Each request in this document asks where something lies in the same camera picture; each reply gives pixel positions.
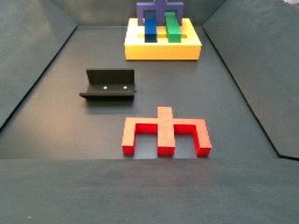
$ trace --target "red block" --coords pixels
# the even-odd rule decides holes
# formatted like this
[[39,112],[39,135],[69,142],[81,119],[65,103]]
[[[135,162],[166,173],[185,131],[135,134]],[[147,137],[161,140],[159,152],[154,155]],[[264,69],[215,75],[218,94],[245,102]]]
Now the red block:
[[158,156],[173,157],[175,150],[174,135],[193,135],[198,157],[207,157],[211,152],[211,140],[203,119],[177,119],[170,107],[158,107],[158,118],[129,117],[123,136],[126,156],[135,155],[137,134],[158,134]]

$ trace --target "block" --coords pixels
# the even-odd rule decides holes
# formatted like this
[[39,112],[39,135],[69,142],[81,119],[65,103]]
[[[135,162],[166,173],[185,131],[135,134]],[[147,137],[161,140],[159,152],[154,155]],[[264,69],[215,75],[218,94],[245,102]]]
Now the block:
[[145,14],[145,42],[157,43],[157,19],[155,13],[150,12]]
[[97,101],[133,101],[135,99],[134,69],[89,69],[89,91],[79,96]]
[[211,151],[211,140],[207,124],[203,119],[177,119],[171,107],[158,107],[157,118],[129,117],[123,135],[123,152],[135,155],[137,134],[158,134],[158,156],[173,157],[175,152],[174,135],[193,135],[198,157],[207,157]]
[[169,43],[182,43],[182,29],[174,12],[165,13],[165,25]]
[[167,11],[177,11],[177,17],[179,24],[183,22],[183,3],[171,2],[166,0],[155,0],[153,3],[138,3],[137,4],[137,17],[138,25],[145,25],[145,14],[146,11],[155,11],[157,15],[157,24],[165,25],[165,13]]
[[146,28],[138,25],[138,19],[130,18],[126,32],[127,60],[198,60],[202,52],[202,42],[193,22],[182,20],[182,43],[169,43],[165,26],[158,26],[158,42],[146,43]]

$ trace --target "yellow base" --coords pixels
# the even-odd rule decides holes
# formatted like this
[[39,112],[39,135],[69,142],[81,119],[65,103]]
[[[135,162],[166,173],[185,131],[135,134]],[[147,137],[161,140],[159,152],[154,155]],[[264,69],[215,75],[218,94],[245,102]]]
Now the yellow base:
[[166,28],[158,26],[158,43],[146,43],[146,28],[138,25],[137,18],[130,18],[126,32],[127,60],[198,60],[202,42],[193,22],[182,20],[182,43],[169,43]]

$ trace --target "dark gray bracket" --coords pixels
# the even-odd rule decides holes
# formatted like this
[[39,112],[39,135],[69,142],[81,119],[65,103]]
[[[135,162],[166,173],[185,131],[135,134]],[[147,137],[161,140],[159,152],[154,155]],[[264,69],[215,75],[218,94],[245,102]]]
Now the dark gray bracket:
[[89,91],[79,94],[87,100],[133,101],[135,99],[134,69],[87,69],[87,75]]

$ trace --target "purple block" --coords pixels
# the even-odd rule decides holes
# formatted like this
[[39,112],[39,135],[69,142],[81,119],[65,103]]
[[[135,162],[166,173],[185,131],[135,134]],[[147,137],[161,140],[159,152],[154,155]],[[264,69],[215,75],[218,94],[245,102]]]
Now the purple block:
[[183,3],[167,3],[167,0],[155,0],[153,3],[137,4],[138,25],[145,25],[146,11],[155,11],[157,25],[165,25],[165,12],[177,11],[179,24],[183,23]]

